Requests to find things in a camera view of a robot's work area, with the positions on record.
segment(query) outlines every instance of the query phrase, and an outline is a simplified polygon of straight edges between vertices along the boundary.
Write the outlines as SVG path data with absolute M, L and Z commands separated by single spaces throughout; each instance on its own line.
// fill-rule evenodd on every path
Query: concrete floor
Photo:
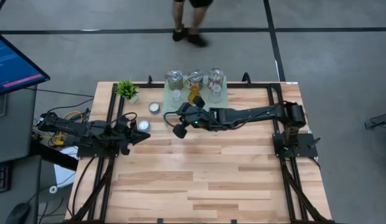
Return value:
M 0 30 L 172 28 L 171 0 L 7 0 Z M 186 4 L 186 24 L 191 7 Z M 386 27 L 386 0 L 271 0 L 276 28 Z M 267 27 L 258 0 L 215 0 L 203 27 Z M 6 35 L 52 78 L 46 90 L 93 95 L 98 81 L 143 81 L 180 68 L 221 67 L 228 80 L 249 72 L 255 81 L 277 81 L 270 35 L 209 33 L 206 49 L 174 43 L 170 34 Z M 386 129 L 363 122 L 386 113 L 386 32 L 277 33 L 287 81 L 299 82 L 309 125 L 318 145 L 322 177 L 333 219 L 386 223 Z M 86 98 L 38 92 L 35 117 Z M 89 103 L 77 108 L 84 110 Z M 54 182 L 42 165 L 42 186 Z M 42 194 L 47 212 L 70 187 Z M 43 212 L 44 203 L 40 204 Z M 65 206 L 57 213 L 65 213 Z M 53 223 L 62 217 L 50 217 Z

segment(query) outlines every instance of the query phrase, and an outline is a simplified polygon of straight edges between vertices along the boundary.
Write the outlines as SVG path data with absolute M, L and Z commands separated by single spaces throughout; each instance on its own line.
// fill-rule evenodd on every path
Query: wooden tabletop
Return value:
M 98 83 L 90 120 L 106 120 L 112 86 L 113 82 Z M 284 100 L 303 103 L 297 84 L 281 83 L 281 87 Z M 236 110 L 269 105 L 265 89 L 229 88 L 228 100 L 228 107 Z M 158 218 L 165 223 L 290 222 L 271 121 L 217 133 L 189 128 L 185 139 L 179 139 L 161 114 L 151 115 L 148 110 L 150 103 L 161 105 L 162 101 L 163 89 L 141 88 L 135 104 L 125 103 L 123 113 L 133 111 L 138 121 L 150 122 L 151 138 L 130 147 L 129 156 L 116 159 L 107 223 L 156 223 Z M 117 109 L 116 103 L 113 119 Z M 77 180 L 89 160 L 78 164 L 70 208 Z M 97 160 L 83 177 L 76 210 L 92 192 Z M 297 162 L 304 193 L 323 216 L 331 218 L 318 166 L 307 158 Z M 291 191 L 300 218 L 298 200 Z M 100 195 L 96 218 L 101 199 Z

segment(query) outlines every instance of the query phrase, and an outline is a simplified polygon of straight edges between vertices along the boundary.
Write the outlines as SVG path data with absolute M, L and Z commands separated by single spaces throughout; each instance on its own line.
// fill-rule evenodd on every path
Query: monitor screen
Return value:
M 48 79 L 48 75 L 0 36 L 0 95 Z

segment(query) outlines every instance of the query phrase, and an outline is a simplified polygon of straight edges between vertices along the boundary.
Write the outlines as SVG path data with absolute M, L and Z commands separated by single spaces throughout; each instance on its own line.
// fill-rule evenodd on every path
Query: orange liquid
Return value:
M 197 86 L 192 86 L 191 93 L 187 97 L 188 102 L 194 104 L 193 99 L 195 98 L 195 96 L 200 96 L 199 88 Z

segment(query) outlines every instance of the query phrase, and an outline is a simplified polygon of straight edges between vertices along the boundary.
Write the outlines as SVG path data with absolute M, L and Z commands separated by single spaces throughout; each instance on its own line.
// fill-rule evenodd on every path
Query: computer mouse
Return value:
M 24 224 L 29 211 L 30 205 L 28 203 L 16 205 L 7 217 L 6 224 Z

